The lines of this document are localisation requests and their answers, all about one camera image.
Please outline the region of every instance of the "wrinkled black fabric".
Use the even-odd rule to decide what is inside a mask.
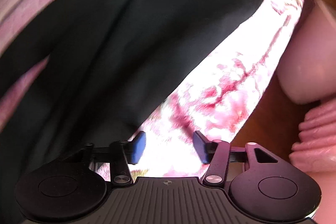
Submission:
[[[84,142],[127,140],[263,0],[55,0],[0,58],[0,97],[49,56],[0,134],[0,223],[24,172]]]

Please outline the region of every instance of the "floral blanket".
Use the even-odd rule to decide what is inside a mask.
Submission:
[[[52,1],[0,0],[0,57],[20,30]],[[141,126],[147,133],[147,146],[139,164],[130,166],[134,177],[203,175],[207,166],[194,151],[193,131],[200,130],[210,140],[230,142],[235,137],[265,91],[302,5],[303,0],[264,0],[184,79]],[[0,100],[0,131],[47,61],[23,75]],[[109,179],[107,164],[98,172]]]

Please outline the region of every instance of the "brown floor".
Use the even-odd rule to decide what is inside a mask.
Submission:
[[[256,142],[284,160],[289,160],[292,144],[299,141],[298,125],[305,113],[315,105],[292,103],[274,75],[256,109],[231,144],[243,147],[247,142]]]

